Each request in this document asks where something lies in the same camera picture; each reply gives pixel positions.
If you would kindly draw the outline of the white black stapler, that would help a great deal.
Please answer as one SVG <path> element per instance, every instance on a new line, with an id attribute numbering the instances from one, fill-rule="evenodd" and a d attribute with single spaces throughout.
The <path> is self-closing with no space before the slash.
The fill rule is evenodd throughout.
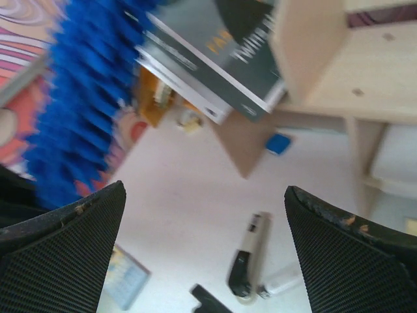
<path id="1" fill-rule="evenodd" d="M 271 219 L 271 214 L 264 211 L 252 215 L 231 264 L 227 285 L 243 305 L 252 304 L 257 297 Z"/>

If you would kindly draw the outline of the blue microfiber duster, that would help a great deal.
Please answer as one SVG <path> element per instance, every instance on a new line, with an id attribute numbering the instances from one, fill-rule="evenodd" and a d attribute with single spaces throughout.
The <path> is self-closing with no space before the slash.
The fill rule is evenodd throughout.
<path id="1" fill-rule="evenodd" d="M 27 171 L 41 206 L 78 201 L 108 169 L 113 125 L 132 98 L 137 47 L 157 1 L 69 1 L 48 49 L 48 93 L 27 137 Z"/>

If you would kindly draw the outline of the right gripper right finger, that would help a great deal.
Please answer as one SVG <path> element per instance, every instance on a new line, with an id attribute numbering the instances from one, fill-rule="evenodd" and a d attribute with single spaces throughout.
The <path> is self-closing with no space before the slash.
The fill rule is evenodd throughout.
<path id="1" fill-rule="evenodd" d="M 415 312 L 416 237 L 288 186 L 285 212 L 312 312 Z"/>

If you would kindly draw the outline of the white black utility knife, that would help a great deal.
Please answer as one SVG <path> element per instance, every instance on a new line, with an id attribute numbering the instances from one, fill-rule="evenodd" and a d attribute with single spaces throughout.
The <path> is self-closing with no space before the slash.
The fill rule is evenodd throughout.
<path id="1" fill-rule="evenodd" d="M 301 269 L 294 263 L 266 277 L 258 286 L 257 294 L 263 299 L 268 299 L 291 290 L 303 282 Z"/>

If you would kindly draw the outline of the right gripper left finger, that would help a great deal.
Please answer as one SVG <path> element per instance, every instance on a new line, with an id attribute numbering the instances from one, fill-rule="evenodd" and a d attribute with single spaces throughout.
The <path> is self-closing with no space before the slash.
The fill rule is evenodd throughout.
<path id="1" fill-rule="evenodd" d="M 117 181 L 1 228 L 1 311 L 96 312 L 125 203 Z"/>

